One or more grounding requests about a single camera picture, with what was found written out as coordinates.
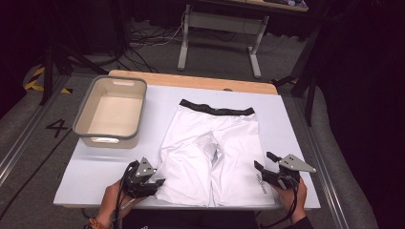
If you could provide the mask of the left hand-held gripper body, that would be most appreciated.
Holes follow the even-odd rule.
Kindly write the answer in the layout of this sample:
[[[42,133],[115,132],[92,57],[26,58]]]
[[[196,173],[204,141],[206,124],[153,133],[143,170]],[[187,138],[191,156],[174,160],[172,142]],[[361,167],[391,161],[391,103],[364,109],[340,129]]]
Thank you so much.
[[[124,191],[133,198],[153,196],[158,191],[158,184],[149,183],[148,180],[155,172],[146,157],[131,162],[122,179]]]

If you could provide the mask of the white table board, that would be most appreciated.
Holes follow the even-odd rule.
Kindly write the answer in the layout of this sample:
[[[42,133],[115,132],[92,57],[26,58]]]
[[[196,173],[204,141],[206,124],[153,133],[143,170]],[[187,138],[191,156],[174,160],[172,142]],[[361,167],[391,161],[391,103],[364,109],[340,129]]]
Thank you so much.
[[[55,194],[54,204],[98,206],[105,188],[121,179],[131,162],[141,160],[143,157],[147,158],[157,172],[161,164],[160,147],[176,110],[184,99],[194,104],[206,104],[214,109],[253,109],[259,122],[259,136],[265,158],[264,162],[259,163],[269,171],[277,172],[279,166],[266,156],[266,152],[272,152],[279,157],[303,156],[285,104],[279,95],[151,85],[146,92],[138,144],[130,149],[101,148],[87,146],[80,139]],[[153,181],[157,181],[154,179],[156,172],[152,175]],[[253,207],[201,207],[172,204],[158,199],[154,194],[140,206],[143,209],[260,209],[273,207],[275,204],[276,202]]]

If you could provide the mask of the metal floor rail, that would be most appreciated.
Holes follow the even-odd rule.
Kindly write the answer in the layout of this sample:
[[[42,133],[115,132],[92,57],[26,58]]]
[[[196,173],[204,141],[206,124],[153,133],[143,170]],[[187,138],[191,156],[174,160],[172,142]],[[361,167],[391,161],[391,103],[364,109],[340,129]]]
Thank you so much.
[[[36,129],[45,118],[70,76],[60,76],[55,80],[53,94],[41,105],[43,94],[27,94],[0,119],[0,187],[4,185],[17,161],[30,144]]]
[[[342,161],[340,149],[323,112],[313,115],[311,125],[307,123],[304,116],[305,103],[302,98],[292,99],[293,110],[297,116],[293,127],[305,161],[317,170],[310,177],[321,203],[318,212],[327,215],[331,229],[349,229],[347,216],[338,195],[337,181],[332,177],[334,172],[339,171],[333,167],[332,160],[336,159],[337,163]]]

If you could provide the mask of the white shorts with black waistband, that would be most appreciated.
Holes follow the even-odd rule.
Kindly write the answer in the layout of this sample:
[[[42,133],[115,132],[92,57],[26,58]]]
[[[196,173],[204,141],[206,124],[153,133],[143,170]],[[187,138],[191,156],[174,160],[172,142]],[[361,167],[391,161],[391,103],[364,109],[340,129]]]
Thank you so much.
[[[253,109],[214,109],[182,100],[160,147],[156,192],[172,204],[215,207],[275,202],[255,162],[264,162]]]

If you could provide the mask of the black tripod stand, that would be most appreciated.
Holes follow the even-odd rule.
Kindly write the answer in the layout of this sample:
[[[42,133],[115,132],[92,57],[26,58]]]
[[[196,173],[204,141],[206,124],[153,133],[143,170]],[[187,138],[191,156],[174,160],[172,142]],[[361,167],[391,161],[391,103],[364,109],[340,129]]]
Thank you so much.
[[[88,51],[84,30],[80,28],[77,0],[37,0],[39,21],[46,37],[44,92],[40,105],[53,95],[53,67],[62,75],[73,72],[73,57],[96,73],[106,74],[96,63],[84,56]]]

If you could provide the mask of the person's right hand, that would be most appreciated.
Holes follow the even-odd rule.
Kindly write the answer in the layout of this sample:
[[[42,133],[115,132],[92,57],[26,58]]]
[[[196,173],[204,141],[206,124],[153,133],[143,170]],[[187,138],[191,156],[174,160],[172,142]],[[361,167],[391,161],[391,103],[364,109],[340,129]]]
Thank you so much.
[[[283,190],[279,187],[275,187],[275,190],[279,195],[281,203],[287,211],[293,203],[296,203],[295,210],[290,216],[290,222],[292,224],[296,224],[300,219],[303,219],[307,215],[305,212],[307,186],[302,179],[300,179],[297,193],[294,193],[293,190]]]

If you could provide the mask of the white-legged desk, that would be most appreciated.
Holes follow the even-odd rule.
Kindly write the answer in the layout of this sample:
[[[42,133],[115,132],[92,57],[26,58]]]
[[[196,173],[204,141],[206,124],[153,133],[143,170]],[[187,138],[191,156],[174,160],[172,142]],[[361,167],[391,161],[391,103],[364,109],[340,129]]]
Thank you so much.
[[[280,10],[281,12],[306,12],[309,7],[305,0],[201,0],[202,2],[212,2],[213,4],[229,4],[232,7],[242,7],[247,9],[252,7],[255,10]],[[194,11],[192,4],[185,6],[183,19],[181,22],[182,42],[178,61],[178,69],[183,71],[186,65],[188,52],[188,33],[190,28],[229,31],[255,36],[255,42],[248,46],[247,53],[250,59],[253,76],[261,78],[261,70],[257,59],[257,51],[265,34],[269,20],[268,15],[261,19],[247,19],[238,16],[219,15],[208,12]]]

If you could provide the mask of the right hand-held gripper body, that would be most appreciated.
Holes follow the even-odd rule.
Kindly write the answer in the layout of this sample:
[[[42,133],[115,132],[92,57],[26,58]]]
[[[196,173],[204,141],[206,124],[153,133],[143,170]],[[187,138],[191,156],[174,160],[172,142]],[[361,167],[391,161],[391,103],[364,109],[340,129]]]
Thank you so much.
[[[266,182],[282,188],[283,190],[294,189],[300,182],[300,173],[315,173],[316,169],[295,155],[287,155],[278,161],[279,172],[269,171],[270,176]]]

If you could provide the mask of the person's dark lap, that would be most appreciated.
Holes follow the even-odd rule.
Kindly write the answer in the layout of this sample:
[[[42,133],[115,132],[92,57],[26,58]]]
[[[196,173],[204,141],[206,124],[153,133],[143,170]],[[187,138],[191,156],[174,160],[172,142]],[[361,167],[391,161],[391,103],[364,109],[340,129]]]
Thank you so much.
[[[132,210],[122,229],[259,229],[252,211]]]

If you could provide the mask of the black metal stand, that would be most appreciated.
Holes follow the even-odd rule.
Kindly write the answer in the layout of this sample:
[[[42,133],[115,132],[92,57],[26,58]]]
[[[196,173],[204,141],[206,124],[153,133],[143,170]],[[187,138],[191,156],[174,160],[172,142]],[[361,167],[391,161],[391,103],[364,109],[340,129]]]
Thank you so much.
[[[276,88],[296,81],[295,85],[290,91],[293,97],[301,97],[304,92],[308,93],[304,117],[310,127],[312,126],[311,114],[316,91],[316,79],[314,77],[314,71],[313,68],[310,66],[309,60],[311,58],[313,47],[316,44],[317,37],[321,29],[322,23],[316,23],[291,73],[281,79],[270,80],[270,82]]]

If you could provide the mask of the beige plastic basket grey rim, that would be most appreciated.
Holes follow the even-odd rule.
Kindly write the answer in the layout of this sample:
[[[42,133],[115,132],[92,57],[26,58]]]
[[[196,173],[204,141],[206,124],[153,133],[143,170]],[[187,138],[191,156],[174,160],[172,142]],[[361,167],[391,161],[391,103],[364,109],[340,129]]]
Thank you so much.
[[[79,107],[74,132],[90,147],[134,148],[146,92],[141,78],[98,76]]]

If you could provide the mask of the person's left hand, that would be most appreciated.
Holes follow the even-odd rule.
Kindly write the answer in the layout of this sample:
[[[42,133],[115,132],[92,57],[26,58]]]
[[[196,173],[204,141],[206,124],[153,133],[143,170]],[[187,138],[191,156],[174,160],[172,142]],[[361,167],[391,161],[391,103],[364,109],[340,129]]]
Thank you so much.
[[[120,181],[118,180],[114,184],[109,185],[104,192],[103,199],[101,201],[101,206],[99,208],[96,220],[102,223],[105,227],[111,224],[113,219],[113,212],[116,210],[117,196],[120,187]],[[121,194],[121,207],[119,210],[119,218],[124,218],[136,204],[143,201],[144,198],[133,199],[130,196],[125,196]]]

